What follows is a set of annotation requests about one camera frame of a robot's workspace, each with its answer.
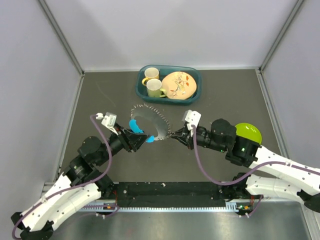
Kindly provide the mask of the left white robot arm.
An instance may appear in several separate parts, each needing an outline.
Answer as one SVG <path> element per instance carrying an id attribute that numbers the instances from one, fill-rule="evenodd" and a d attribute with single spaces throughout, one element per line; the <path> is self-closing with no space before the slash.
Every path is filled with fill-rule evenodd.
<path id="1" fill-rule="evenodd" d="M 107 175 L 108 170 L 100 172 L 97 167 L 111 164 L 113 156 L 121 150 L 137 151 L 149 138 L 143 131 L 134 132 L 118 124 L 114 130 L 110 138 L 87 137 L 78 149 L 78 156 L 53 186 L 30 208 L 11 216 L 13 239 L 48 240 L 80 209 L 113 194 L 114 183 Z"/>

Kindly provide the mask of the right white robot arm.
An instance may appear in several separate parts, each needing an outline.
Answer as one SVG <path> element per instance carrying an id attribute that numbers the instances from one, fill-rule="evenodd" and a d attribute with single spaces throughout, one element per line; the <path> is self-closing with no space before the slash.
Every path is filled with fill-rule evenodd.
<path id="1" fill-rule="evenodd" d="M 212 183 L 229 189 L 227 198 L 279 197 L 304 204 L 320 211 L 320 170 L 278 155 L 248 136 L 237 133 L 237 128 L 222 118 L 211 124 L 211 129 L 186 122 L 173 132 L 171 138 L 194 150 L 197 165 Z M 233 181 L 217 181 L 204 170 L 198 147 L 225 153 L 226 160 L 249 169 Z"/>

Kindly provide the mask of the teal plastic tub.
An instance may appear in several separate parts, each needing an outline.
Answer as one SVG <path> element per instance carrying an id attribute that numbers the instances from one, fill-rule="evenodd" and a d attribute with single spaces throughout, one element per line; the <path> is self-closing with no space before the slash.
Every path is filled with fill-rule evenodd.
<path id="1" fill-rule="evenodd" d="M 148 95 L 145 71 L 149 68 L 159 71 L 158 76 L 161 88 L 166 92 L 165 96 L 150 97 Z M 192 67 L 149 64 L 143 66 L 138 72 L 135 93 L 148 103 L 189 106 L 201 96 L 202 76 Z"/>

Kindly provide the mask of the floral peach plate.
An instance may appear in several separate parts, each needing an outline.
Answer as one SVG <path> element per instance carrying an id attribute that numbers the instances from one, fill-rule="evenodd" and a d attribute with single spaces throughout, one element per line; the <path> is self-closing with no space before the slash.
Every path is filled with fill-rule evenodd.
<path id="1" fill-rule="evenodd" d="M 195 79 L 186 72 L 175 71 L 163 78 L 162 88 L 166 97 L 172 100 L 187 100 L 196 92 L 198 85 Z"/>

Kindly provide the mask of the front yellow-green mug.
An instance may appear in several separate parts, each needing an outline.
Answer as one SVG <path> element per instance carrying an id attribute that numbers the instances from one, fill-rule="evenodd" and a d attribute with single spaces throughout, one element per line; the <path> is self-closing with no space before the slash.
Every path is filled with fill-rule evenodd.
<path id="1" fill-rule="evenodd" d="M 159 79 L 153 78 L 146 83 L 147 94 L 151 98 L 165 98 L 167 91 L 162 88 L 162 82 Z"/>

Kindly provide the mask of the lime green plate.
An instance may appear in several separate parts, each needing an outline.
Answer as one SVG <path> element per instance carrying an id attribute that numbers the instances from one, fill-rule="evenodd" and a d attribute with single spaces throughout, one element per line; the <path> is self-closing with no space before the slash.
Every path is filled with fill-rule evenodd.
<path id="1" fill-rule="evenodd" d="M 262 143 L 262 134 L 257 127 L 250 123 L 238 123 L 235 125 L 236 135 L 249 139 L 258 144 Z"/>

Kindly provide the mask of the rear yellow mug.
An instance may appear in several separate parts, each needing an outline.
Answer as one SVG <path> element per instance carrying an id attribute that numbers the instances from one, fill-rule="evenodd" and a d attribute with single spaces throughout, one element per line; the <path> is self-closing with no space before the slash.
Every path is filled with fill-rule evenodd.
<path id="1" fill-rule="evenodd" d="M 147 82 L 151 79 L 159 79 L 160 71 L 155 67 L 149 67 L 144 71 L 144 78 L 141 83 L 143 86 L 147 85 Z"/>

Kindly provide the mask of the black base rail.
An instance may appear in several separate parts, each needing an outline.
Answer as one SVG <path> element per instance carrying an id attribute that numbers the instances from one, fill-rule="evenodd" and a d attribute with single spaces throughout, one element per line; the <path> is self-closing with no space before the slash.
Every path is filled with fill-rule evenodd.
<path id="1" fill-rule="evenodd" d="M 252 195 L 245 185 L 220 186 L 212 182 L 119 182 L 109 193 L 88 203 L 86 210 L 195 210 L 224 207 L 232 200 L 251 204 L 261 196 Z"/>

